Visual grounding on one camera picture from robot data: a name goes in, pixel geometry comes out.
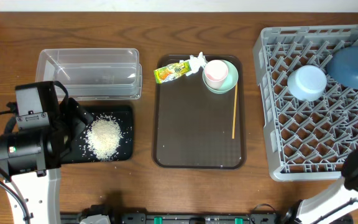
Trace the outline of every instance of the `chopstick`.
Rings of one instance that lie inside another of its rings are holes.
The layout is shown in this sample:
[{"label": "chopstick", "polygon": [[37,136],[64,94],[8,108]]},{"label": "chopstick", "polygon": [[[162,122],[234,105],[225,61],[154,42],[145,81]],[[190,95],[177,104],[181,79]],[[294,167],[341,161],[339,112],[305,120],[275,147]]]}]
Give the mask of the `chopstick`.
[{"label": "chopstick", "polygon": [[234,93],[233,130],[232,130],[231,139],[234,139],[234,130],[236,129],[236,111],[237,111],[237,84],[236,84],[236,92]]}]

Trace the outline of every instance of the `plastic grid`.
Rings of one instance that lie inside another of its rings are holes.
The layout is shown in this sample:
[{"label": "plastic grid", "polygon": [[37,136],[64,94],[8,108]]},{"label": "plastic grid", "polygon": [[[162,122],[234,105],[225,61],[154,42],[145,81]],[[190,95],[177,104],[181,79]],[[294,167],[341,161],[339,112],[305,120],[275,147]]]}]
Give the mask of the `plastic grid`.
[{"label": "plastic grid", "polygon": [[[323,29],[326,36],[333,30],[336,35],[348,33],[350,37],[352,34],[346,27],[313,28],[307,29],[307,35],[313,30],[312,34],[316,37]],[[340,171],[347,155],[358,147],[358,90],[339,84],[327,74],[324,95],[316,101],[300,101],[289,93],[287,79],[291,72],[303,65],[317,66],[326,73],[325,66],[333,54],[345,47],[358,45],[358,39],[348,37],[329,41],[322,36],[313,42],[305,36],[296,35],[298,30],[293,33],[282,34],[280,30],[273,40],[269,38],[263,45],[267,59],[267,79],[264,78],[264,83],[267,82],[271,91],[265,95],[269,95],[272,101],[273,120],[278,131],[280,172]]]}]

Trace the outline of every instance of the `candy wrapper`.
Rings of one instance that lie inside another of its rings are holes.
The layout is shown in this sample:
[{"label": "candy wrapper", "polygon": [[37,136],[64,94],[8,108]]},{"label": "candy wrapper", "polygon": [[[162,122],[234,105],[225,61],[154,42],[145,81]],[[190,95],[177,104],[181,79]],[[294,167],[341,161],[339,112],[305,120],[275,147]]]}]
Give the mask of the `candy wrapper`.
[{"label": "candy wrapper", "polygon": [[154,70],[155,81],[160,84],[175,80],[191,71],[189,61],[172,63],[166,67]]}]

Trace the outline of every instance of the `black tray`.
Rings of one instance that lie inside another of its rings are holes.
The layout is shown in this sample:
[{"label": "black tray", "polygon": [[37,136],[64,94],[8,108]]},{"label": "black tray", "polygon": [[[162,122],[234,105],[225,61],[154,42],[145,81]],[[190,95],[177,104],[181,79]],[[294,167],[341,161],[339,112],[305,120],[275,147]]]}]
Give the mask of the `black tray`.
[{"label": "black tray", "polygon": [[[167,55],[157,67],[187,59],[189,55]],[[231,55],[206,55],[206,59],[227,60],[238,69],[235,138],[235,88],[222,95],[210,92],[201,69],[189,77],[157,84],[153,159],[161,167],[236,169],[246,161],[241,63]]]},{"label": "black tray", "polygon": [[[134,148],[134,119],[132,109],[129,106],[84,106],[84,108],[94,115],[104,114],[114,116],[121,129],[123,138],[119,141],[117,148],[118,154],[115,154],[109,161],[124,161],[131,157]],[[84,152],[85,132],[89,125],[85,126],[78,120],[78,129],[82,130],[76,135],[72,144],[71,151],[61,158],[62,164],[82,163],[82,162],[102,162],[93,155],[92,152]]]}]

